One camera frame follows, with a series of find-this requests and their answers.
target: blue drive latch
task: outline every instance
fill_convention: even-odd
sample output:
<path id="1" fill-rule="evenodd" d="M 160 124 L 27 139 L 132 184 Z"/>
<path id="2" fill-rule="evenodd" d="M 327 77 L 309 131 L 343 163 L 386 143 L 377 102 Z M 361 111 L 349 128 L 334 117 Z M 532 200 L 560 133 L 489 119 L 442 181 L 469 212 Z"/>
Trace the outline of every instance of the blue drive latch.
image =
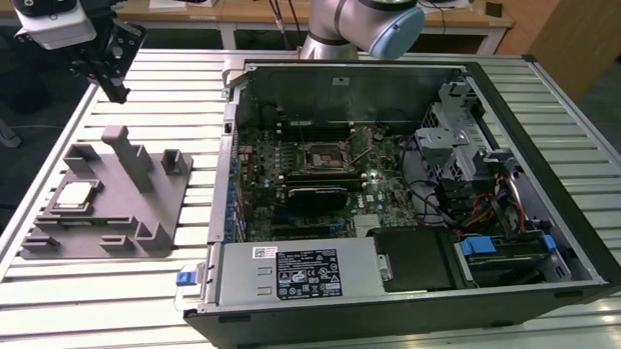
<path id="1" fill-rule="evenodd" d="M 473 236 L 470 238 L 465 238 L 464 241 L 460 242 L 460 246 L 465 256 L 496 252 L 496 246 L 489 236 Z"/>

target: gray plastic stand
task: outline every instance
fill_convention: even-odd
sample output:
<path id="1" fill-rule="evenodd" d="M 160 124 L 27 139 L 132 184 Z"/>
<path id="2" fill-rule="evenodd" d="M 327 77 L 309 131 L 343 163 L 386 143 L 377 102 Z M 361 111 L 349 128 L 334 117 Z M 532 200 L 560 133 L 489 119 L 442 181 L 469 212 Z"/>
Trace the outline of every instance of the gray plastic stand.
<path id="1" fill-rule="evenodd" d="M 170 254 L 192 158 L 178 150 L 150 156 L 127 134 L 124 126 L 106 127 L 102 140 L 115 155 L 71 147 L 70 171 L 24 240 L 24 259 Z"/>

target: red wire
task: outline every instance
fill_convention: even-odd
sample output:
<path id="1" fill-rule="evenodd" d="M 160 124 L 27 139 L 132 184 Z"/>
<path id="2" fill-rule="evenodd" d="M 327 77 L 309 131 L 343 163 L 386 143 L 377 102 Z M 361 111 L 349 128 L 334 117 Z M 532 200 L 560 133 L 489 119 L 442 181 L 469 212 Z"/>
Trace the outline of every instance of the red wire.
<path id="1" fill-rule="evenodd" d="M 520 212 L 520 230 L 524 233 L 524 232 L 526 232 L 526 222 L 525 222 L 526 221 L 526 214 L 524 213 L 524 208 L 514 201 L 509 201 L 509 203 L 517 208 L 517 210 Z"/>
<path id="2" fill-rule="evenodd" d="M 494 196 L 494 194 L 481 194 L 480 196 L 477 196 L 474 198 L 474 201 L 473 201 L 473 213 L 472 215 L 474 215 L 474 213 L 477 213 L 477 203 L 478 201 L 482 199 L 482 198 L 488 198 L 489 196 Z"/>

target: wire bundle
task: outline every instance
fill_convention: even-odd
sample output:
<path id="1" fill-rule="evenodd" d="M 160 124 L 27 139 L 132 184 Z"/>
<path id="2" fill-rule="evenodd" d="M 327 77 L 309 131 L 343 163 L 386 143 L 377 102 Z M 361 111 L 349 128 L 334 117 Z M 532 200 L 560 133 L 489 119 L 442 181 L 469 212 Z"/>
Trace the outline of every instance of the wire bundle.
<path id="1" fill-rule="evenodd" d="M 269 2 L 270 2 L 270 7 L 271 7 L 271 13 L 274 14 L 275 26 L 278 27 L 278 29 L 281 31 L 282 39 L 285 41 L 285 48 L 287 50 L 290 50 L 291 49 L 291 43 L 290 43 L 290 39 L 289 39 L 287 34 L 286 34 L 285 23 L 282 21 L 282 11 L 281 11 L 279 0 L 269 0 Z M 302 37 L 302 30 L 301 30 L 301 22 L 298 20 L 298 14 L 295 12 L 295 7 L 293 6 L 293 0 L 287 0 L 287 2 L 290 3 L 293 19 L 295 21 L 298 39 L 299 39 L 299 41 L 302 43 L 303 42 L 303 37 Z"/>

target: aluminum table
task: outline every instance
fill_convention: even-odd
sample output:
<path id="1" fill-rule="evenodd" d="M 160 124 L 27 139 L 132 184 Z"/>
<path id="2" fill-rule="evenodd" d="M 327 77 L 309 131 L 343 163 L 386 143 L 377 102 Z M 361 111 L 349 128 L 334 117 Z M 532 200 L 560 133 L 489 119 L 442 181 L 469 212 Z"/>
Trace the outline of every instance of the aluminum table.
<path id="1" fill-rule="evenodd" d="M 405 60 L 473 60 L 407 55 Z M 289 52 L 143 50 L 127 75 L 130 102 L 108 102 L 96 87 L 83 97 L 0 238 L 0 348 L 212 348 L 186 325 L 199 289 L 179 294 L 176 271 L 206 257 L 218 140 L 226 101 L 225 61 L 293 58 Z M 517 118 L 617 258 L 621 257 L 621 158 L 537 63 L 477 56 Z M 151 153 L 178 148 L 194 156 L 175 250 L 151 260 L 24 260 L 20 242 L 67 167 L 72 143 L 98 140 L 106 125 L 130 127 Z M 500 129 L 492 132 L 502 144 Z M 520 326 L 469 329 L 297 345 L 295 348 L 618 348 L 621 300 L 610 297 L 553 311 Z"/>

